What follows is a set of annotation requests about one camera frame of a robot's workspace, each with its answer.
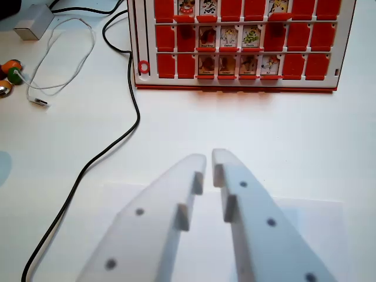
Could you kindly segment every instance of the character picture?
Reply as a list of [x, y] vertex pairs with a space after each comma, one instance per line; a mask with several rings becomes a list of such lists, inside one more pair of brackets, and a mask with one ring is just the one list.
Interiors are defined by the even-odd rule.
[[200, 15], [217, 15], [217, 0], [200, 0]]
[[199, 29], [199, 47], [216, 47], [216, 30], [212, 26], [201, 26]]
[[178, 15], [194, 15], [195, 0], [179, 0], [177, 6]]
[[269, 14], [287, 13], [288, 0], [269, 0]]
[[214, 56], [199, 56], [199, 75], [214, 75]]
[[261, 30], [257, 25], [244, 26], [242, 47], [258, 48], [260, 46]]
[[254, 55], [240, 57], [239, 75], [256, 75], [257, 59]]
[[220, 46], [221, 47], [236, 47], [237, 46], [237, 29], [235, 29], [235, 26], [222, 26]]
[[234, 55], [219, 56], [219, 75], [234, 75], [236, 59]]
[[263, 56], [263, 61], [261, 64], [261, 74], [262, 75], [278, 75], [279, 66], [280, 66], [280, 60], [277, 58], [277, 55]]

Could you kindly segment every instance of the white tabletop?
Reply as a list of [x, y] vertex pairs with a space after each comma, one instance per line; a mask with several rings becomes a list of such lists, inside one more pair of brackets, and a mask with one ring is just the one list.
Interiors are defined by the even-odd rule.
[[[98, 1], [95, 8], [110, 10], [115, 2]], [[23, 9], [29, 4], [23, 1]], [[374, 1], [357, 1], [340, 84], [332, 95], [137, 90], [138, 130], [90, 170], [79, 186], [86, 197], [75, 204], [99, 203], [108, 183], [148, 184], [191, 153], [205, 154], [210, 163], [211, 150], [223, 147], [235, 153], [273, 196], [343, 202], [355, 281], [374, 281], [375, 11]], [[27, 259], [81, 168], [136, 119], [127, 88], [127, 57], [108, 48], [101, 36], [109, 18], [82, 15], [96, 31], [96, 46], [77, 78], [60, 94], [46, 98], [53, 105], [32, 105], [25, 85], [0, 100], [0, 151], [12, 159], [10, 175], [0, 186], [1, 281], [21, 279]], [[17, 16], [0, 22], [0, 63], [19, 59], [29, 75], [45, 51], [47, 36], [21, 41], [11, 30]], [[56, 17], [47, 32], [69, 17]], [[65, 81], [90, 47], [81, 23], [66, 23], [60, 30], [66, 32], [36, 76], [40, 86]], [[127, 20], [110, 29], [108, 37], [116, 46], [130, 48]], [[44, 97], [37, 90], [31, 93]], [[204, 186], [213, 188], [210, 166]], [[85, 218], [84, 212], [76, 212]], [[51, 281], [51, 276], [38, 278], [34, 282]]]

